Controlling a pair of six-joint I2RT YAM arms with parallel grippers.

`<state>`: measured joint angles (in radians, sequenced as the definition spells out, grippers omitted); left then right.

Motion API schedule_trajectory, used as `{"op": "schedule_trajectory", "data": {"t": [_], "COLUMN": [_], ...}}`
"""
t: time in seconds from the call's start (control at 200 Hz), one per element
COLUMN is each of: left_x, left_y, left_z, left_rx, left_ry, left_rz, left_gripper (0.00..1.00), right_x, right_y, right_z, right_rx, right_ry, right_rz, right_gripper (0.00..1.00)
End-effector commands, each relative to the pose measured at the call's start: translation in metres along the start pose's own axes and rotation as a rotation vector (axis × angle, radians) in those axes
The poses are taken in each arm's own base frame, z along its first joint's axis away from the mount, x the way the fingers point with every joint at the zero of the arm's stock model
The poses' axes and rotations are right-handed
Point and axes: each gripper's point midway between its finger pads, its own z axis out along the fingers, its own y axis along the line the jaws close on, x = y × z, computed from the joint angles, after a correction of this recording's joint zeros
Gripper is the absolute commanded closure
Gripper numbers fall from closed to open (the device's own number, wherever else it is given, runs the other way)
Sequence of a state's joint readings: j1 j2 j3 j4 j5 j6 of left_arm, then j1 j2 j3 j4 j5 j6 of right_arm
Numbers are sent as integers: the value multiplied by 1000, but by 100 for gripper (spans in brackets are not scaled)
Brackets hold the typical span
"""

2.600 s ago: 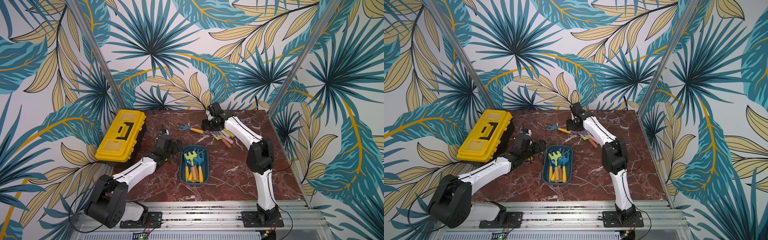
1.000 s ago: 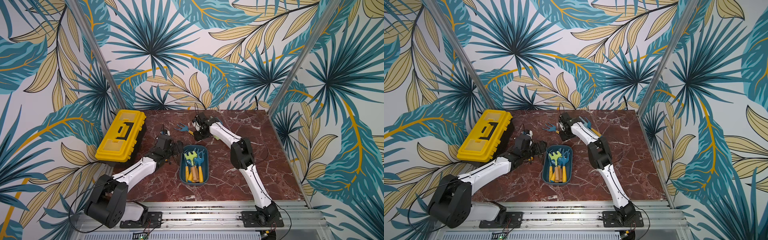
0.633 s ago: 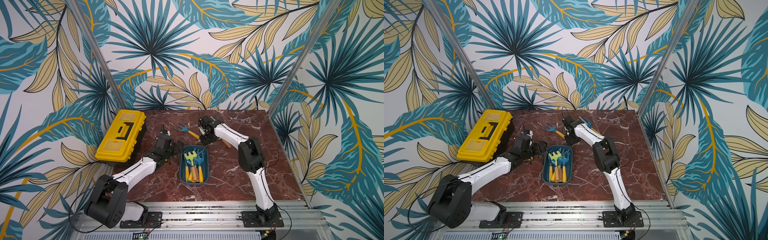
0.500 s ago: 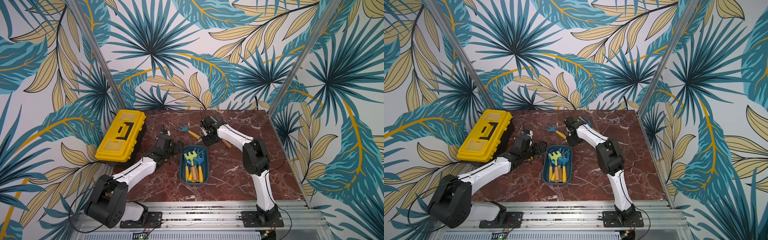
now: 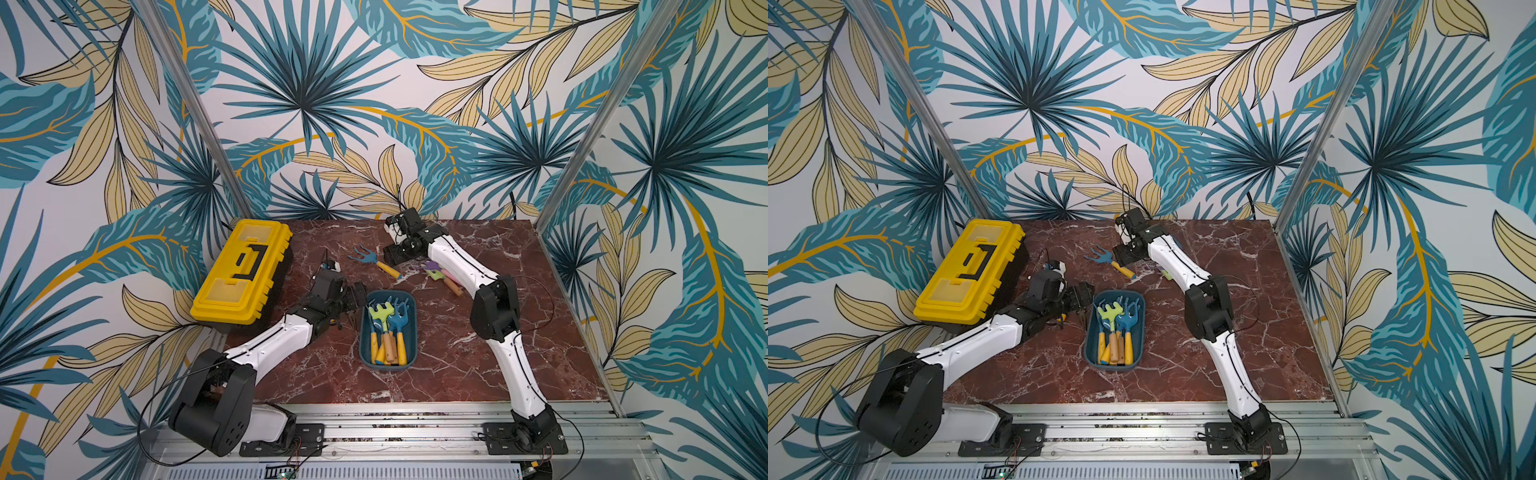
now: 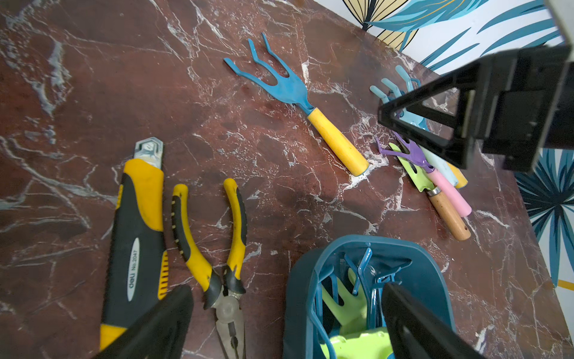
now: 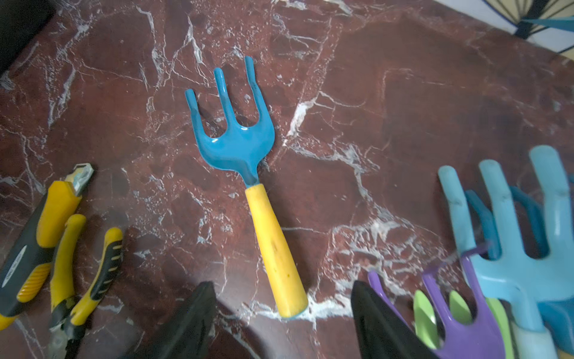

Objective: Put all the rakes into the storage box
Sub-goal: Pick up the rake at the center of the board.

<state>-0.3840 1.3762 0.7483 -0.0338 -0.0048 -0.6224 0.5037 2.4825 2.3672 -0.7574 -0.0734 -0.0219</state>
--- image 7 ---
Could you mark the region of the light blue fork pink handle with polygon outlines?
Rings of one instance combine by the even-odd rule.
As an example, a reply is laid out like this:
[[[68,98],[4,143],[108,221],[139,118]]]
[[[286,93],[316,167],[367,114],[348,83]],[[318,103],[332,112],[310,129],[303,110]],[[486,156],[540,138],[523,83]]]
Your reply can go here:
[[[540,145],[529,153],[544,194],[540,205],[550,253],[538,254],[526,210],[513,199],[500,164],[491,159],[480,163],[502,255],[498,260],[473,257],[472,264],[482,292],[511,305],[516,344],[521,358],[556,358],[556,345],[538,310],[538,302],[573,297],[573,213],[570,184],[558,152]],[[448,202],[457,252],[476,248],[474,230],[456,170],[438,170]]]

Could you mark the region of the purple small rake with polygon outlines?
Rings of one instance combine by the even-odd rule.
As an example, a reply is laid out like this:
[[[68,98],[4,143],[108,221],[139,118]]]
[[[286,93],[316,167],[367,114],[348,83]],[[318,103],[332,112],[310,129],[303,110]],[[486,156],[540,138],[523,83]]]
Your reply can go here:
[[[471,314],[471,323],[461,323],[453,316],[449,306],[449,298],[444,299],[436,283],[435,275],[445,264],[439,263],[436,266],[431,266],[423,273],[422,279],[427,290],[425,295],[433,306],[440,339],[437,349],[428,347],[436,355],[435,358],[505,358],[505,344],[499,326],[487,305],[471,263],[472,256],[482,254],[486,250],[486,245],[480,245],[478,248],[465,251],[460,256],[460,264],[476,304],[476,313]],[[409,327],[384,293],[378,274],[369,273],[369,280],[365,283],[390,306],[393,312],[416,335],[415,327]]]

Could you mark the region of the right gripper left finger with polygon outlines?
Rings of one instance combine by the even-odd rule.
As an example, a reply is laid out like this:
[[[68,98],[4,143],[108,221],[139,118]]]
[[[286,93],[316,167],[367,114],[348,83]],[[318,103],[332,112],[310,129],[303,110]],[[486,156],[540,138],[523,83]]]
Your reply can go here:
[[[205,358],[216,312],[212,281],[203,281],[154,334],[151,342],[124,358]]]

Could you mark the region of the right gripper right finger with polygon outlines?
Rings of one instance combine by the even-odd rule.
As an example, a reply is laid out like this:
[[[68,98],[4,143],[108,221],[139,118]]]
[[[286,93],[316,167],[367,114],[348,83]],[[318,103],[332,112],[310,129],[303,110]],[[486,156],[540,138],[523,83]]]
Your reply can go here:
[[[362,358],[436,357],[367,283],[354,282],[351,309]]]

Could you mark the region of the teal fork yellow handle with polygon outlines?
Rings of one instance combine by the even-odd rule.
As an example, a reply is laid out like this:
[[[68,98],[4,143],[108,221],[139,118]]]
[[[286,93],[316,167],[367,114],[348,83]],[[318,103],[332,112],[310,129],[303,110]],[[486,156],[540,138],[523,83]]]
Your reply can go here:
[[[542,209],[538,203],[517,187],[511,188],[513,199],[527,212],[530,226],[536,241],[538,254],[547,257],[550,253],[546,237]],[[500,236],[497,233],[492,212],[484,205],[477,194],[466,191],[466,200],[477,214],[483,230],[484,241],[489,245],[487,258],[498,260],[502,255]],[[558,358],[573,357],[573,297],[561,301],[538,302],[538,310],[546,328],[552,335],[556,345]]]

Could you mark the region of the blue fork yellow handle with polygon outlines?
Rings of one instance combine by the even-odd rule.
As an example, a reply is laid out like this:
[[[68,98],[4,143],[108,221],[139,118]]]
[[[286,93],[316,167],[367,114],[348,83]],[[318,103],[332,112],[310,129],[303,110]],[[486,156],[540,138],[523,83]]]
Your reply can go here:
[[[275,130],[257,84],[254,60],[249,56],[245,57],[245,67],[259,114],[255,125],[245,127],[236,120],[221,68],[216,68],[214,74],[227,121],[224,134],[217,138],[207,136],[194,91],[188,89],[185,98],[191,112],[194,137],[204,161],[218,170],[238,173],[245,183],[245,195],[278,313],[282,318],[290,319],[307,309],[308,299],[267,191],[259,181],[257,168],[274,146]]]

